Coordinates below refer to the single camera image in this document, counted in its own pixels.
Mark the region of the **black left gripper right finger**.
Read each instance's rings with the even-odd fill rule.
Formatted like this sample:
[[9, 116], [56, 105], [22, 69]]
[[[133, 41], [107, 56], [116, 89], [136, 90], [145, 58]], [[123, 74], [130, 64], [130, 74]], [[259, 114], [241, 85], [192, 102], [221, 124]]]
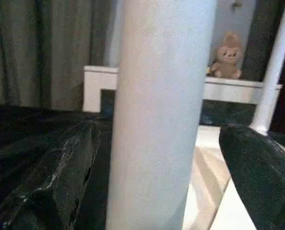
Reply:
[[225, 124], [219, 145], [236, 190], [258, 230], [285, 230], [285, 151], [245, 125]]

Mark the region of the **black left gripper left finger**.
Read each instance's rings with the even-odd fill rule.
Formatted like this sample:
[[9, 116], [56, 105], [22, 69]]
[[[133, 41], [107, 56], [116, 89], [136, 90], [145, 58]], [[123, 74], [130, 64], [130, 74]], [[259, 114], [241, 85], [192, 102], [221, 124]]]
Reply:
[[100, 144], [94, 122], [0, 130], [0, 230], [71, 230]]

